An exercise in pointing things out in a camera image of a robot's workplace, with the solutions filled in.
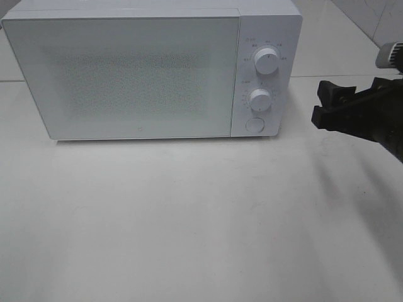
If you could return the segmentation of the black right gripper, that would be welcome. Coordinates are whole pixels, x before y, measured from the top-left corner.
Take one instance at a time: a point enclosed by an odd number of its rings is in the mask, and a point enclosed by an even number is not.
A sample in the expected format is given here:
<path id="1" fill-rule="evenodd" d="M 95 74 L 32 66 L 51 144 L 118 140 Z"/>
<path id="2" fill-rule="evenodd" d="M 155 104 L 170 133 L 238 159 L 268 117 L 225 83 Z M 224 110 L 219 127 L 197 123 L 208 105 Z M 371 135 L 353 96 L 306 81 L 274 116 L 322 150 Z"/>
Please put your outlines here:
<path id="1" fill-rule="evenodd" d="M 371 86 L 360 92 L 356 86 L 320 81 L 317 96 L 322 106 L 314 106 L 314 126 L 376 142 L 402 161 L 401 75 L 396 79 L 375 77 Z"/>

